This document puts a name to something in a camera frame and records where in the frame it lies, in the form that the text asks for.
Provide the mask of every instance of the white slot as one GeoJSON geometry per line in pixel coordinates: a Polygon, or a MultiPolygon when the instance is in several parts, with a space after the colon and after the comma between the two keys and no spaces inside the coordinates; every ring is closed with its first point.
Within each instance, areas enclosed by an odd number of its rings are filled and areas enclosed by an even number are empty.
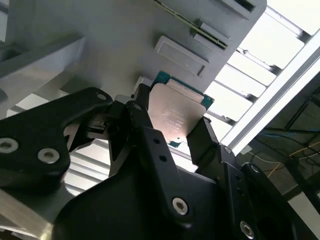
{"type": "Polygon", "coordinates": [[[202,77],[209,66],[208,61],[165,36],[160,37],[154,50],[198,77],[202,77]]]}

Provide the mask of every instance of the metal plate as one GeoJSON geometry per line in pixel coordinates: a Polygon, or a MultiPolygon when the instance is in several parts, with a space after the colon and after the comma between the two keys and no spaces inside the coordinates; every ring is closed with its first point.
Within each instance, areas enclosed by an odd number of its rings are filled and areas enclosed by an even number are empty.
{"type": "Polygon", "coordinates": [[[181,142],[205,114],[206,108],[167,85],[153,86],[149,116],[155,129],[162,131],[167,143],[181,142]]]}

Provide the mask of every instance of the black mount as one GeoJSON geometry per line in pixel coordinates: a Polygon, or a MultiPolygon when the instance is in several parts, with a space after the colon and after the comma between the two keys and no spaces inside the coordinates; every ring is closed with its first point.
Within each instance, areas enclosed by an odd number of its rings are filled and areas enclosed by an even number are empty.
{"type": "Polygon", "coordinates": [[[187,136],[196,173],[177,167],[148,115],[150,88],[127,102],[88,88],[0,121],[0,187],[32,197],[55,192],[70,152],[109,141],[109,178],[70,200],[52,221],[53,240],[317,239],[255,165],[237,165],[203,117],[187,136]],[[53,149],[58,160],[39,160],[53,149]]]}

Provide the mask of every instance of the black plastic bracket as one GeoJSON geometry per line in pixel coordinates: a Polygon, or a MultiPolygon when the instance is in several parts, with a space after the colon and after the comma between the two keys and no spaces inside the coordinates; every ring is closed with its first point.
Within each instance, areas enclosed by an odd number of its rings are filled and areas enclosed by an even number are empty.
{"type": "Polygon", "coordinates": [[[198,165],[196,173],[215,180],[226,196],[229,214],[226,224],[231,224],[233,236],[248,239],[241,228],[245,223],[250,226],[254,239],[259,239],[245,175],[238,169],[231,149],[219,144],[210,120],[203,117],[187,141],[192,162],[198,165]]]}
{"type": "Polygon", "coordinates": [[[70,165],[66,138],[74,140],[79,127],[64,131],[66,126],[111,103],[105,92],[87,88],[1,120],[0,138],[13,139],[17,149],[0,153],[0,187],[40,193],[57,188],[70,165]],[[58,160],[51,164],[39,160],[42,149],[55,150],[58,160]]]}

